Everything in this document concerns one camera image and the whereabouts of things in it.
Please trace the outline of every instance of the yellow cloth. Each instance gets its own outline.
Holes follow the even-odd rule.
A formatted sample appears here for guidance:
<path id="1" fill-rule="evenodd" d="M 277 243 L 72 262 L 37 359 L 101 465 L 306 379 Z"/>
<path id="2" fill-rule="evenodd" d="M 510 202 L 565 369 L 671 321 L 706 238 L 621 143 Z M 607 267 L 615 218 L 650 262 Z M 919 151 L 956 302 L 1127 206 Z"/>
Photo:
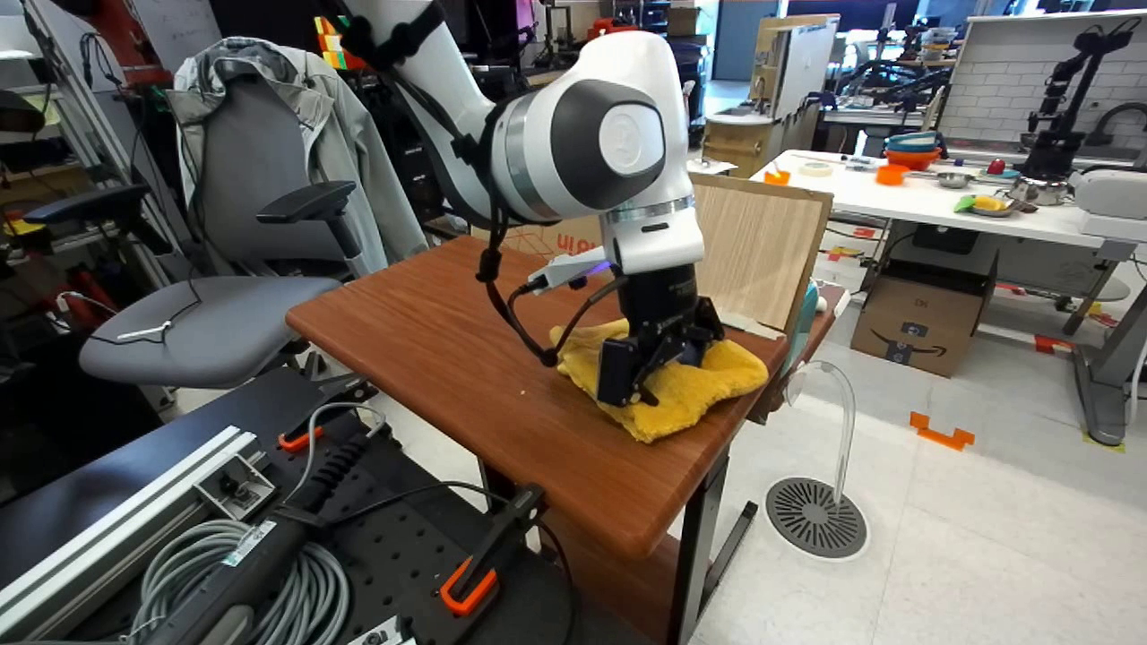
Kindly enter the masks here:
<path id="1" fill-rule="evenodd" d="M 558 352 L 558 372 L 565 372 L 583 392 L 598 402 L 598 359 L 607 336 L 622 336 L 626 320 L 572 328 Z M 645 386 L 658 404 L 632 402 L 626 409 L 598 409 L 615 419 L 633 439 L 651 443 L 658 438 L 695 426 L 717 402 L 748 392 L 767 382 L 767 365 L 733 339 L 711 343 L 701 365 L 667 360 Z"/>

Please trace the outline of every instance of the gray cable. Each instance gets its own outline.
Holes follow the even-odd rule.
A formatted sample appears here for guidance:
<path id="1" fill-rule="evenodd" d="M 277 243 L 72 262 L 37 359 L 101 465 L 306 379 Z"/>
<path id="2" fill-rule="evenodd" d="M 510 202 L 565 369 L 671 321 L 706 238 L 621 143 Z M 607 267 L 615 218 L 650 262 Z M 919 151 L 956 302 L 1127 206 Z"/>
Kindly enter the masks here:
<path id="1" fill-rule="evenodd" d="M 207 520 L 168 539 L 143 568 L 141 607 L 127 640 L 155 630 L 197 584 L 205 584 L 223 557 L 256 525 L 233 520 Z M 350 584 L 343 564 L 322 544 L 306 544 L 294 557 L 282 592 L 256 625 L 258 645 L 332 645 L 350 611 Z"/>

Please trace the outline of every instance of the gray chair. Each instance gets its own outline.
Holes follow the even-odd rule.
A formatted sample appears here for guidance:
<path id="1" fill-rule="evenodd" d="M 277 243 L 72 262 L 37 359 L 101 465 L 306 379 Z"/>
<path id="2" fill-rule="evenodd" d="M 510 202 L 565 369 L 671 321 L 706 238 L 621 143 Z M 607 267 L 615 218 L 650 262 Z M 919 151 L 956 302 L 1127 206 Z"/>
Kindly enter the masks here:
<path id="1" fill-rule="evenodd" d="M 91 374 L 159 386 L 233 386 L 282 365 L 297 343 L 287 311 L 363 272 L 343 222 L 355 182 L 307 182 L 297 121 L 258 79 L 236 79 L 205 124 L 205 176 L 190 229 L 215 267 L 168 284 L 116 311 L 82 343 Z M 33 212 L 38 222 L 116 214 L 148 235 L 141 201 L 123 185 Z"/>

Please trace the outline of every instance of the white wall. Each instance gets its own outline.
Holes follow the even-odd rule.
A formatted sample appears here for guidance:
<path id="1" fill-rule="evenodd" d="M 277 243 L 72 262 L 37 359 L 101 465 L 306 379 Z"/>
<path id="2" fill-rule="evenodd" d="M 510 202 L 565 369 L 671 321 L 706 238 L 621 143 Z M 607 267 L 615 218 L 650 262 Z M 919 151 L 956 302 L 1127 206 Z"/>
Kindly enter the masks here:
<path id="1" fill-rule="evenodd" d="M 941 131 L 953 140 L 1008 140 L 1027 127 L 1027 109 L 1039 107 L 1048 75 L 1058 62 L 1074 53 L 1074 33 L 1088 25 L 1115 25 L 1115 13 L 1055 13 L 1055 19 L 971 19 L 953 94 L 941 113 Z M 1104 57 L 1081 107 L 1080 131 L 1115 102 L 1147 102 L 1147 29 L 1140 25 L 1127 50 Z M 1140 113 L 1110 121 L 1117 146 L 1143 146 Z"/>

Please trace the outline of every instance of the wooden board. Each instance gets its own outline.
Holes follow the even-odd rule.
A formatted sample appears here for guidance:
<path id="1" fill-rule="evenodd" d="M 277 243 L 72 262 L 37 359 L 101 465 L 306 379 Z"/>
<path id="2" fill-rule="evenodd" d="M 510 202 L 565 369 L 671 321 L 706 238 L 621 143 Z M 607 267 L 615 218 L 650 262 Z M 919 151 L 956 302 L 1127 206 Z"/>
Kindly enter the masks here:
<path id="1" fill-rule="evenodd" d="M 796 302 L 817 262 L 833 195 L 745 179 L 695 176 L 690 182 L 706 231 L 699 291 L 717 302 L 727 321 L 754 334 L 790 334 Z M 558 225 L 512 229 L 505 245 L 551 256 L 588 251 L 598 238 L 598 218 L 565 218 Z"/>

